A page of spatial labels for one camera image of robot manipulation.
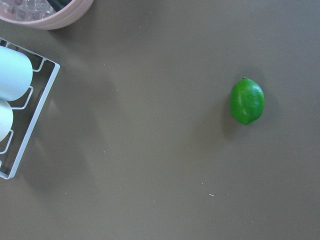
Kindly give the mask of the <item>green lime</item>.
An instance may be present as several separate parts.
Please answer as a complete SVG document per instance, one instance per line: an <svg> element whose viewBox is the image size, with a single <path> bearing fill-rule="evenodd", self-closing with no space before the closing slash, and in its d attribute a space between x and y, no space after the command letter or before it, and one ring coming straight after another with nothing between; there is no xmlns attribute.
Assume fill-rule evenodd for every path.
<svg viewBox="0 0 320 240"><path fill-rule="evenodd" d="M255 81L244 77L233 86L229 95L229 108L232 117L239 123L249 125L258 120L264 107L264 92Z"/></svg>

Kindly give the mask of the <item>light blue cup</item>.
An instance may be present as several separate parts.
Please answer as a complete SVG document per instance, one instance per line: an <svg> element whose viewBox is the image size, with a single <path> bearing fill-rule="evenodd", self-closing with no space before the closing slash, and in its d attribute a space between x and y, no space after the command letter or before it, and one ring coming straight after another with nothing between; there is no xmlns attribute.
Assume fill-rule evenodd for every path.
<svg viewBox="0 0 320 240"><path fill-rule="evenodd" d="M0 98L15 101L31 86L33 67L29 58L16 50L0 47Z"/></svg>

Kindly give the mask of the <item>white cup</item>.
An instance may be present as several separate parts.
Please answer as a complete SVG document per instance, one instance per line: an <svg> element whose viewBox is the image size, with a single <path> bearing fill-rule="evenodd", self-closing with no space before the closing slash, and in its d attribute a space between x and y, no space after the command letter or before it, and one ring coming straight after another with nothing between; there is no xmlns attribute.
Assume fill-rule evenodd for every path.
<svg viewBox="0 0 320 240"><path fill-rule="evenodd" d="M13 110L10 104L5 100L0 100L0 141L2 141L10 132L13 124Z"/></svg>

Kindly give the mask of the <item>pink bowl with ice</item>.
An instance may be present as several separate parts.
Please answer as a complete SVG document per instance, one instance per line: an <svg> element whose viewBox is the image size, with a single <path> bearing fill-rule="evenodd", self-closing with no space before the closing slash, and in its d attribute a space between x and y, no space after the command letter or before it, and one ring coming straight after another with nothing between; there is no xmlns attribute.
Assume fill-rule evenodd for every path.
<svg viewBox="0 0 320 240"><path fill-rule="evenodd" d="M56 30L75 23L92 4L92 0L72 0L56 12L47 0L2 0L0 19L39 30Z"/></svg>

